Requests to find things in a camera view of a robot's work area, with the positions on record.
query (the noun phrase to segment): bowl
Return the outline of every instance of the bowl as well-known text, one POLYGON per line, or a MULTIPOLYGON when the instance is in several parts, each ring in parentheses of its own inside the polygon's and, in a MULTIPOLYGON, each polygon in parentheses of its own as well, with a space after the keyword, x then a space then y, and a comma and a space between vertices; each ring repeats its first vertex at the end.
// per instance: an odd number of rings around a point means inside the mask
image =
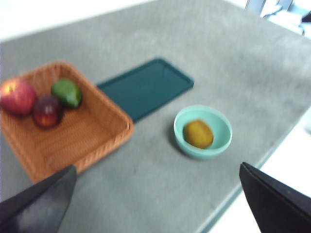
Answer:
POLYGON ((219 155, 229 147, 232 140, 232 127, 228 119, 216 109, 202 105, 182 109, 175 117, 174 133, 181 150, 187 155, 199 159, 213 158, 219 155), (184 127, 189 122, 198 119, 204 121, 214 134, 213 143, 205 149, 194 147, 184 139, 184 127))

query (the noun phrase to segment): brown woven basket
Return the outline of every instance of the brown woven basket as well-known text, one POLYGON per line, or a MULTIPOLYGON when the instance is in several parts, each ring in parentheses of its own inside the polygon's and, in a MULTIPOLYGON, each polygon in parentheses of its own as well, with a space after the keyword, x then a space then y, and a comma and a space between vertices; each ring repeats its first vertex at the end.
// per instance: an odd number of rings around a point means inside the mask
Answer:
POLYGON ((1 131, 34 183, 71 164, 82 172, 133 133, 131 118, 68 63, 50 63, 13 78, 26 80, 44 96, 63 77, 81 88, 83 100, 78 109, 66 110, 55 128, 41 129, 31 116, 17 117, 1 109, 1 131))

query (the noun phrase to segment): green avocado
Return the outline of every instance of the green avocado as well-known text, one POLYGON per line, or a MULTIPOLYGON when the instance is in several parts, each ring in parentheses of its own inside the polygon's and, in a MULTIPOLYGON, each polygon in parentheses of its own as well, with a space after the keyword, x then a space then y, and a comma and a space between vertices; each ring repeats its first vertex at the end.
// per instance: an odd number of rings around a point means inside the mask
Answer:
POLYGON ((66 108, 77 108, 82 100, 81 89, 69 79, 59 79, 53 84, 51 92, 66 108))

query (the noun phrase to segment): table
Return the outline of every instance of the table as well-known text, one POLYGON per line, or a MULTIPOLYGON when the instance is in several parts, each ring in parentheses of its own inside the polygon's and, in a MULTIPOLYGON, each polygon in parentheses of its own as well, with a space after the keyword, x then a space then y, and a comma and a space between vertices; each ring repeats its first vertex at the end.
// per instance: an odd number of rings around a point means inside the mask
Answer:
MULTIPOLYGON (((193 90, 79 177, 60 232, 200 232, 237 193, 239 163, 262 164, 309 106, 310 50, 305 38, 221 1, 156 1, 3 43, 1 77, 65 59, 99 83, 156 56, 190 74, 193 90), (173 140, 174 116, 197 103, 233 127, 232 145, 214 160, 191 160, 173 140)), ((1 162, 2 198, 31 185, 4 140, 1 162)))

